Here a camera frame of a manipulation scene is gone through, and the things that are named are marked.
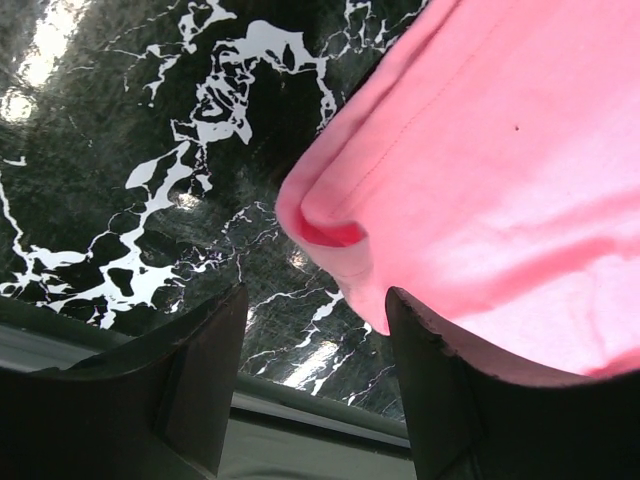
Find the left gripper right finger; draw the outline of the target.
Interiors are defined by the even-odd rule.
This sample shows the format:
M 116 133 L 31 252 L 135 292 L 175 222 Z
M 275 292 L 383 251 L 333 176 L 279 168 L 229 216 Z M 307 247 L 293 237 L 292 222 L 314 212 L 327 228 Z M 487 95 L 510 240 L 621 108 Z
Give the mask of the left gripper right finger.
M 635 479 L 639 375 L 594 379 L 512 354 L 400 289 L 385 300 L 421 479 Z

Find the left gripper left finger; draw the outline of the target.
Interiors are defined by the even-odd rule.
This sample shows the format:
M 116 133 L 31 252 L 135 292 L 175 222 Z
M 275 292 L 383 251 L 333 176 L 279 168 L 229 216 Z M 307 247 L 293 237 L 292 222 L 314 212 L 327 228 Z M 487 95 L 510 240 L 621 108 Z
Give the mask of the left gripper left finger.
M 236 285 L 66 368 L 1 372 L 5 479 L 213 479 L 248 292 Z

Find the pink t shirt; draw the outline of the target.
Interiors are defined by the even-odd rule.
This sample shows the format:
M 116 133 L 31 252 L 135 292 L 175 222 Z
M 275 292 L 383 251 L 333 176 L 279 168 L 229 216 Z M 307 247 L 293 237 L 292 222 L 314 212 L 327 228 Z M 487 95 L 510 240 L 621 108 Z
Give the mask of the pink t shirt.
M 638 2 L 430 2 L 276 214 L 381 334 L 398 287 L 537 363 L 637 369 Z

